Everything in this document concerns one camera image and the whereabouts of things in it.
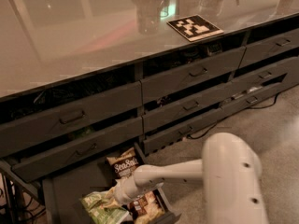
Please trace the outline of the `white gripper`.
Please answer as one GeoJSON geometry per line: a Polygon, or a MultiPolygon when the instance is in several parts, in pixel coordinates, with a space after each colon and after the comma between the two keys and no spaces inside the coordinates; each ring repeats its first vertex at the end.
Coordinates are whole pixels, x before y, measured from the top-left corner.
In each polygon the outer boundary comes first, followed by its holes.
{"type": "Polygon", "coordinates": [[[117,185],[114,188],[114,198],[120,205],[124,205],[144,195],[146,192],[147,190],[139,187],[135,179],[130,176],[117,181],[117,185]]]}

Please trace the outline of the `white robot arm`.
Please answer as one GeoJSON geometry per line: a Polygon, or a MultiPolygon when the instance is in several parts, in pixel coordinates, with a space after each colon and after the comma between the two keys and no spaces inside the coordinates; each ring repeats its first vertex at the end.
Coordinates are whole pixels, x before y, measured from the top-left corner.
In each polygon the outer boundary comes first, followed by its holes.
{"type": "Polygon", "coordinates": [[[261,162],[244,140],[231,133],[215,133],[205,141],[201,159],[167,166],[141,165],[117,183],[114,197],[125,204],[165,182],[201,181],[208,224],[269,224],[261,174],[261,162]]]}

